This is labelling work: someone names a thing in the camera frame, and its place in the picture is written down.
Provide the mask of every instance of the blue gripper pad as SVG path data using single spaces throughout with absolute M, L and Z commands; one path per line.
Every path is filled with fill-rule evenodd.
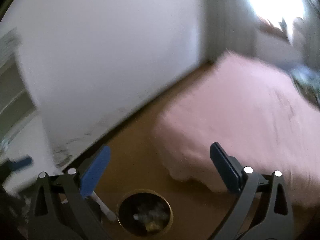
M 82 175 L 80 194 L 83 198 L 90 196 L 97 186 L 105 168 L 109 164 L 111 150 L 108 146 L 103 146 L 88 169 Z

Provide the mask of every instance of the pink bed sheet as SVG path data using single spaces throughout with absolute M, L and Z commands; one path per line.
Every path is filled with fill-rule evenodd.
M 160 114 L 152 135 L 174 179 L 226 191 L 209 157 L 218 141 L 243 166 L 280 170 L 294 204 L 320 202 L 320 112 L 272 65 L 225 52 Z

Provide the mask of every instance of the bed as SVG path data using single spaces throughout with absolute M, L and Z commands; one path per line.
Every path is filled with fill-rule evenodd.
M 273 65 L 226 51 L 201 82 L 159 114 L 152 140 L 177 180 L 226 187 L 209 157 L 213 142 L 262 174 L 280 170 L 293 204 L 320 202 L 320 112 Z

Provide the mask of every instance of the dark blue gripper pad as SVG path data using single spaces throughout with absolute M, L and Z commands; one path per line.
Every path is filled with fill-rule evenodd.
M 9 163 L 9 167 L 12 171 L 17 171 L 17 170 L 20 170 L 26 166 L 29 166 L 33 163 L 33 160 L 32 158 L 29 156 L 29 155 L 26 155 L 25 157 L 23 157 L 22 159 L 14 162 L 14 161 L 11 161 Z
M 242 166 L 234 157 L 228 156 L 218 142 L 210 146 L 210 158 L 228 191 L 238 194 L 242 189 Z

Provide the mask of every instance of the brown floor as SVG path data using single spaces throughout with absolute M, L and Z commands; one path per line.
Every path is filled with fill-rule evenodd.
M 162 195 L 170 204 L 174 219 L 170 230 L 159 237 L 161 239 L 207 239 L 234 201 L 232 195 L 213 193 L 199 182 L 173 180 L 160 163 L 149 137 L 157 114 L 209 69 L 209 65 L 203 65 L 191 73 L 143 108 L 111 140 L 105 141 L 111 147 L 112 157 L 95 192 L 114 212 L 128 192 L 149 189 Z M 299 232 L 310 220 L 312 212 L 301 208 L 294 208 L 294 212 L 296 232 Z M 106 221 L 104 225 L 113 239 L 138 239 L 123 230 L 118 222 Z

